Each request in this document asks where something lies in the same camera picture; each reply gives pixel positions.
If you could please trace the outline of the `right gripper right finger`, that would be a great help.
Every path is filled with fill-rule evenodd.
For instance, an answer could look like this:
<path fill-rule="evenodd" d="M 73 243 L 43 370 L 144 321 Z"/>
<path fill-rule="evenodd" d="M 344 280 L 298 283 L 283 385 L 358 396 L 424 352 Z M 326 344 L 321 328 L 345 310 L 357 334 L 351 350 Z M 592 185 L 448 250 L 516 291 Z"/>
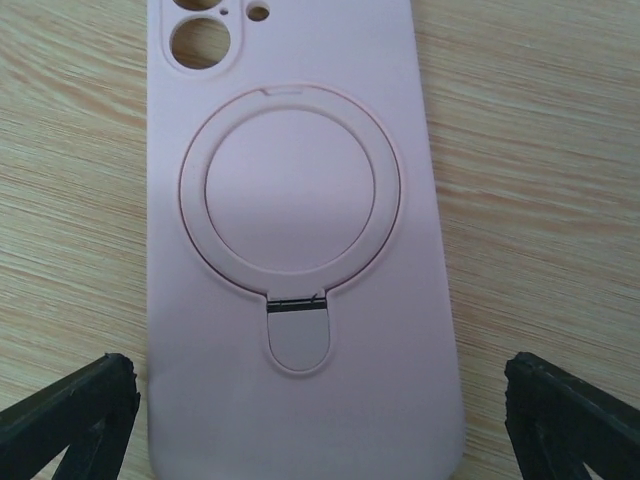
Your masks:
<path fill-rule="evenodd" d="M 639 477 L 638 409 L 529 352 L 505 376 L 505 425 L 524 479 Z"/>

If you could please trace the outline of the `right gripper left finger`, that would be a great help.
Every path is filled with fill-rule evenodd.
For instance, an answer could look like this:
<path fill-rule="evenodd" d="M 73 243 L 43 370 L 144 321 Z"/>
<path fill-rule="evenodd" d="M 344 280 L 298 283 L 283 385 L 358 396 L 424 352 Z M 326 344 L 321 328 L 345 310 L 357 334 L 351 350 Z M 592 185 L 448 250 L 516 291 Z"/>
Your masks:
<path fill-rule="evenodd" d="M 116 479 L 140 407 L 132 361 L 107 353 L 1 411 L 1 477 Z"/>

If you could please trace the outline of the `pink phone case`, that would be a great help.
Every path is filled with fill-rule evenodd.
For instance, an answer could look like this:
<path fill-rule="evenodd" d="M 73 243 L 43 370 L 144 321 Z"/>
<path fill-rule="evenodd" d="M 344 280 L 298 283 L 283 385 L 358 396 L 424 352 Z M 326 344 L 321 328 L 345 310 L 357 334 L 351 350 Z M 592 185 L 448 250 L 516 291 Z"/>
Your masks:
<path fill-rule="evenodd" d="M 147 5 L 159 479 L 447 479 L 465 417 L 411 4 Z"/>

